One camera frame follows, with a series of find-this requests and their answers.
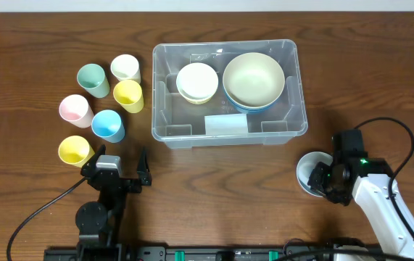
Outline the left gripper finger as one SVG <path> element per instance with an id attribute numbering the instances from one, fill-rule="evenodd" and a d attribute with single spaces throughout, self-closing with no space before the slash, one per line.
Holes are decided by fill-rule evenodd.
<path id="1" fill-rule="evenodd" d="M 106 146 L 102 144 L 98 149 L 97 152 L 94 153 L 93 156 L 91 156 L 90 159 L 88 159 L 82 166 L 81 170 L 93 170 L 96 168 L 97 160 L 100 156 L 106 154 Z"/>
<path id="2" fill-rule="evenodd" d="M 142 186 L 150 186 L 152 184 L 152 174 L 149 169 L 147 153 L 144 147 L 141 150 L 141 156 L 138 161 L 137 174 Z"/>

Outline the yellow cup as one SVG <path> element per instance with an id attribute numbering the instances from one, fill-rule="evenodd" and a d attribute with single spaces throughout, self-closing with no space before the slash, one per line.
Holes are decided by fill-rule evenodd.
<path id="1" fill-rule="evenodd" d="M 95 152 L 90 143 L 82 136 L 65 138 L 58 148 L 59 158 L 66 164 L 76 167 L 84 166 Z"/>
<path id="2" fill-rule="evenodd" d="M 129 113 L 138 113 L 144 108 L 142 88 L 134 80 L 122 80 L 113 90 L 115 101 Z"/>

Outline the light blue small bowl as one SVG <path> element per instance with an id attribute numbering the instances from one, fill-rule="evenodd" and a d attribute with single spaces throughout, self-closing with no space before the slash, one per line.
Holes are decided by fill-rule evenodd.
<path id="1" fill-rule="evenodd" d="M 316 197 L 322 197 L 322 194 L 314 192 L 307 185 L 309 177 L 315 166 L 319 162 L 330 165 L 333 157 L 325 152 L 309 152 L 305 154 L 297 163 L 296 176 L 300 187 L 308 194 Z"/>

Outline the blue cup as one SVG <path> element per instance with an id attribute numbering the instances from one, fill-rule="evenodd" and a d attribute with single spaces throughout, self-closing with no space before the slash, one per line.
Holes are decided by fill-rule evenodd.
<path id="1" fill-rule="evenodd" d="M 125 137 L 121 116 L 114 110 L 106 109 L 94 115 L 91 129 L 99 138 L 110 143 L 118 143 Z"/>

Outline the pink cup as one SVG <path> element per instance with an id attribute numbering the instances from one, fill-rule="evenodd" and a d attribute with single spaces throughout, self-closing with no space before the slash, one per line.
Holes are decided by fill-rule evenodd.
<path id="1" fill-rule="evenodd" d="M 79 127 L 91 126 L 94 113 L 84 96 L 72 94 L 65 97 L 59 105 L 59 115 L 63 120 Z"/>

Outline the yellow small bowl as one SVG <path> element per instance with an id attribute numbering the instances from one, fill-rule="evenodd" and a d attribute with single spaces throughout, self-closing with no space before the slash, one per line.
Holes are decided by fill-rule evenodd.
<path id="1" fill-rule="evenodd" d="M 190 98 L 190 97 L 188 97 L 188 96 L 186 96 L 186 95 L 183 95 L 183 94 L 181 94 L 181 96 L 186 100 L 186 101 L 188 101 L 188 102 L 190 102 L 190 103 L 192 103 L 192 104 L 204 104 L 204 103 L 207 103 L 211 98 L 212 98 L 212 96 L 209 96 L 209 97 L 207 97 L 207 98 L 203 98 L 203 99 L 193 99 L 193 98 Z"/>

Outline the green cup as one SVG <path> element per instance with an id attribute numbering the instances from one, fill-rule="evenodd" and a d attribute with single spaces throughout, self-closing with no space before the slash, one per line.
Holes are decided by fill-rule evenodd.
<path id="1" fill-rule="evenodd" d="M 90 95 L 104 98 L 109 94 L 110 87 L 104 69 L 98 64 L 87 64 L 79 69 L 78 84 Z"/>

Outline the white small bowl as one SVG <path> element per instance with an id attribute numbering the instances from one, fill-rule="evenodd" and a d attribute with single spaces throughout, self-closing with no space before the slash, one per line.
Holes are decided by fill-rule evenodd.
<path id="1" fill-rule="evenodd" d="M 193 99 L 214 96 L 218 85 L 219 80 L 215 70 L 200 62 L 186 65 L 176 77 L 178 92 Z"/>

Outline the dark blue large bowl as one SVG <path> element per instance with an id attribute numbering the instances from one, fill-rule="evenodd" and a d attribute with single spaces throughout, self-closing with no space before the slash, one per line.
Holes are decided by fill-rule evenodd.
<path id="1" fill-rule="evenodd" d="M 225 97 L 233 105 L 235 109 L 237 109 L 239 112 L 244 113 L 244 114 L 256 114 L 256 113 L 263 112 L 271 108 L 276 103 L 276 99 L 275 99 L 271 103 L 266 104 L 264 106 L 251 107 L 251 106 L 246 106 L 246 105 L 238 103 L 227 93 L 225 93 Z"/>

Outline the beige large bowl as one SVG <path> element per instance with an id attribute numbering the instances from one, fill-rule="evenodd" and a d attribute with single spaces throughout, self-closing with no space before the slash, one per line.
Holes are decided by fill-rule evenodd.
<path id="1" fill-rule="evenodd" d="M 277 100 L 286 77 L 274 58 L 257 52 L 233 58 L 223 72 L 224 91 L 240 104 L 258 107 Z"/>

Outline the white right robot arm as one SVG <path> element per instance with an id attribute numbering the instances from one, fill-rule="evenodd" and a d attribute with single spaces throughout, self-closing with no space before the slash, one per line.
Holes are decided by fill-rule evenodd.
<path id="1" fill-rule="evenodd" d="M 414 259 L 414 217 L 394 172 L 383 158 L 370 158 L 360 130 L 332 137 L 332 163 L 319 162 L 307 185 L 334 204 L 354 201 L 367 217 L 383 253 Z"/>

